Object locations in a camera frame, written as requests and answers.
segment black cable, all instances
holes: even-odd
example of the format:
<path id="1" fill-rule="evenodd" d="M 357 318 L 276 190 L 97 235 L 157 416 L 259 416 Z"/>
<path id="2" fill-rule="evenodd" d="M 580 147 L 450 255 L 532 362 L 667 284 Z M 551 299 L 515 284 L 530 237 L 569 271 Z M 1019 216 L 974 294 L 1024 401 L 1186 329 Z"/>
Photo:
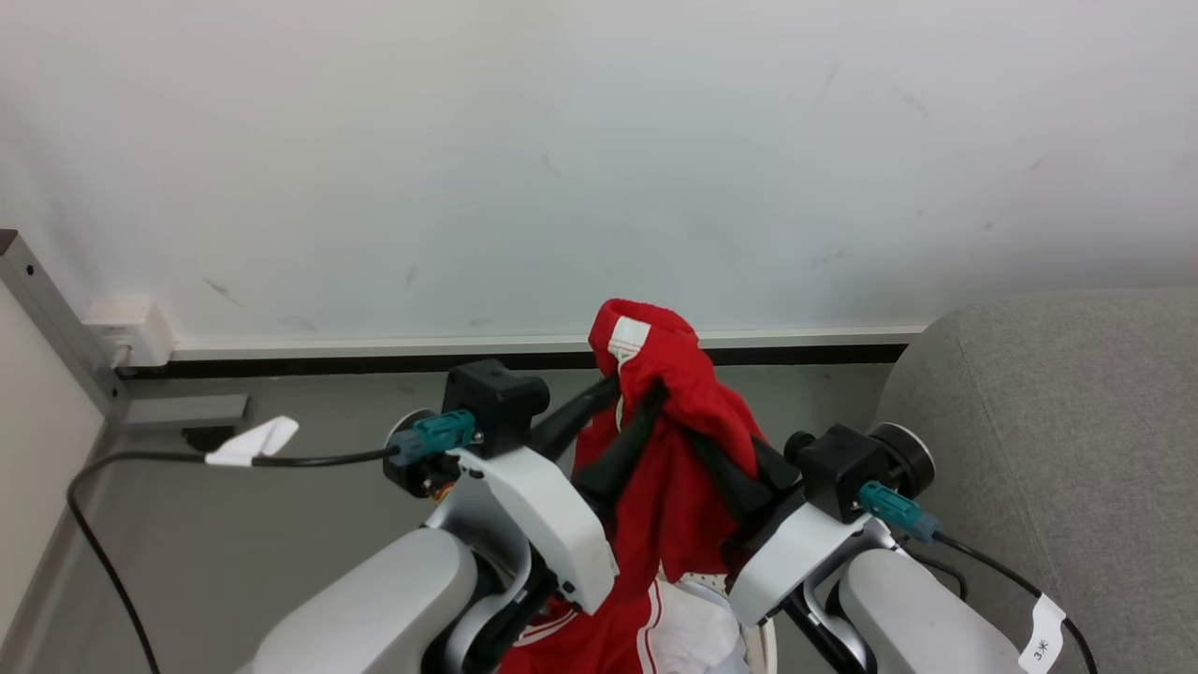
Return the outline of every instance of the black cable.
<path id="1" fill-rule="evenodd" d="M 254 457 L 250 464 L 261 468 L 327 468 L 332 466 L 349 466 L 352 463 L 377 461 L 395 454 L 395 451 L 397 450 L 374 450 L 356 455 L 310 459 Z M 121 577 L 117 576 L 116 567 L 113 566 L 113 561 L 108 559 L 108 554 L 104 553 L 103 546 L 99 545 L 96 533 L 87 526 L 87 520 L 83 516 L 83 509 L 79 508 L 79 500 L 75 498 L 75 492 L 79 490 L 79 485 L 83 484 L 86 478 L 90 478 L 101 468 L 119 461 L 205 463 L 205 455 L 140 451 L 116 453 L 84 467 L 84 469 L 71 480 L 71 485 L 67 486 L 67 509 L 71 511 L 71 516 L 74 518 L 75 524 L 79 526 L 79 530 L 83 532 L 83 538 L 91 547 L 91 552 L 96 553 L 96 558 L 99 560 L 101 566 L 104 567 L 104 573 L 107 573 L 108 579 L 111 581 L 113 589 L 115 589 L 117 596 L 121 597 L 121 603 L 125 606 L 125 613 L 129 615 L 129 621 L 133 623 L 133 631 L 138 633 L 138 640 L 141 643 L 141 651 L 145 654 L 146 664 L 150 667 L 151 674 L 162 674 L 158 669 L 158 660 L 153 655 L 153 649 L 150 648 L 150 637 L 146 636 L 145 626 L 141 625 L 141 619 L 138 617 L 137 609 L 133 608 L 133 600 L 129 599 L 129 593 L 125 589 L 125 584 L 121 583 Z"/>
<path id="2" fill-rule="evenodd" d="M 957 582 L 957 588 L 960 588 L 960 590 L 957 591 L 957 596 L 961 597 L 961 601 L 966 601 L 967 599 L 969 599 L 969 583 L 966 582 L 964 573 L 961 573 L 960 571 L 949 566 L 948 564 L 944 564 L 943 561 L 932 559 L 930 557 L 924 557 L 919 553 L 913 553 L 910 551 L 907 551 L 907 555 L 910 557 L 913 560 L 922 564 L 924 566 L 934 569 L 937 571 L 943 571 L 944 573 L 952 576 L 952 578 L 956 579 Z"/>
<path id="3" fill-rule="evenodd" d="M 994 571 L 998 571 L 1003 576 L 1006 576 L 1008 578 L 1014 581 L 1015 584 L 1027 590 L 1028 594 L 1036 597 L 1037 600 L 1040 599 L 1041 595 L 1043 595 L 1040 588 L 1036 588 L 1027 578 L 1011 571 L 994 558 L 970 548 L 969 546 L 962 544 L 961 541 L 954 539 L 952 536 L 949 536 L 948 534 L 944 534 L 943 532 L 937 532 L 932 534 L 932 538 L 944 544 L 945 546 L 957 551 L 958 553 L 972 557 L 978 561 L 985 564 L 986 566 L 993 569 Z M 1094 652 L 1090 651 L 1090 644 L 1085 642 L 1085 637 L 1082 636 L 1082 631 L 1078 630 L 1077 625 L 1073 624 L 1073 619 L 1066 615 L 1063 625 L 1065 626 L 1065 630 L 1067 630 L 1069 633 L 1072 634 L 1073 639 L 1077 642 L 1077 648 L 1078 650 L 1082 651 L 1082 658 L 1085 660 L 1085 669 L 1090 674 L 1097 674 L 1099 666 L 1094 662 Z"/>

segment gray sofa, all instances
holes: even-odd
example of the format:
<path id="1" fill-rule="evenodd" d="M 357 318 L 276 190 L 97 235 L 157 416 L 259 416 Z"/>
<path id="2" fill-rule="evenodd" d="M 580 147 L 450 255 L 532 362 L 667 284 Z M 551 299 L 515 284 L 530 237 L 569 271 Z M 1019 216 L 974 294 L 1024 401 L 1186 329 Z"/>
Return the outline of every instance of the gray sofa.
<path id="1" fill-rule="evenodd" d="M 900 359 L 878 419 L 934 454 L 925 509 L 1053 597 L 1100 672 L 1198 672 L 1198 289 L 952 312 Z M 1022 650 L 1034 600 L 928 552 L 966 573 L 969 603 Z M 1081 656 L 1067 646 L 1053 672 L 1084 672 Z"/>

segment gray floor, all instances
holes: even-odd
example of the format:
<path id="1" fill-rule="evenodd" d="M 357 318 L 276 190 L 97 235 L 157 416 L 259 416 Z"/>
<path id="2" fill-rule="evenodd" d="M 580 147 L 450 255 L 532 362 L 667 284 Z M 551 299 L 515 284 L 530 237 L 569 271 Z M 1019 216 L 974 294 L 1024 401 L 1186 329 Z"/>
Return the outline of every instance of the gray floor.
<path id="1" fill-rule="evenodd" d="M 822 431 L 836 423 L 865 430 L 889 370 L 726 368 L 719 376 L 781 447 L 798 430 Z M 540 375 L 556 401 L 598 377 Z M 252 421 L 280 414 L 296 419 L 300 433 L 284 453 L 311 456 L 377 448 L 407 412 L 438 408 L 443 384 L 443 375 L 168 382 L 137 384 L 134 395 L 249 393 Z M 174 432 L 141 433 L 117 444 L 186 451 Z M 168 674 L 232 673 L 288 612 L 431 511 L 375 464 L 286 472 L 125 464 L 111 472 L 96 530 Z M 779 623 L 782 672 L 829 672 L 792 625 Z M 145 670 L 120 602 L 90 555 L 73 565 L 46 637 L 31 672 Z"/>

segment white electrical socket box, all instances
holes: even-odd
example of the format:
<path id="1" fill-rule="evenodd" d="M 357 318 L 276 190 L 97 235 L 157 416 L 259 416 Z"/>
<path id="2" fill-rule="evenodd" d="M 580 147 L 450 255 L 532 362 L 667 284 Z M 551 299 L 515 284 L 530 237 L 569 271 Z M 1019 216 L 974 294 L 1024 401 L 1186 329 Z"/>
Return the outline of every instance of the white electrical socket box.
<path id="1" fill-rule="evenodd" d="M 92 302 L 83 318 L 116 365 L 167 365 L 175 336 L 150 297 L 122 296 Z"/>

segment white panel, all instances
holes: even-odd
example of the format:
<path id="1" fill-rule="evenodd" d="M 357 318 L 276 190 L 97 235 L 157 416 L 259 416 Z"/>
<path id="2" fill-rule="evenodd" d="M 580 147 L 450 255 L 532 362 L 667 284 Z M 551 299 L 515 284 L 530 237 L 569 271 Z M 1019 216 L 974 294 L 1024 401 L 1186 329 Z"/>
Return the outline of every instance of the white panel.
<path id="1" fill-rule="evenodd" d="M 1184 0 L 8 0 L 0 217 L 222 345 L 1198 281 Z"/>
<path id="2" fill-rule="evenodd" d="M 0 284 L 0 640 L 103 419 Z"/>

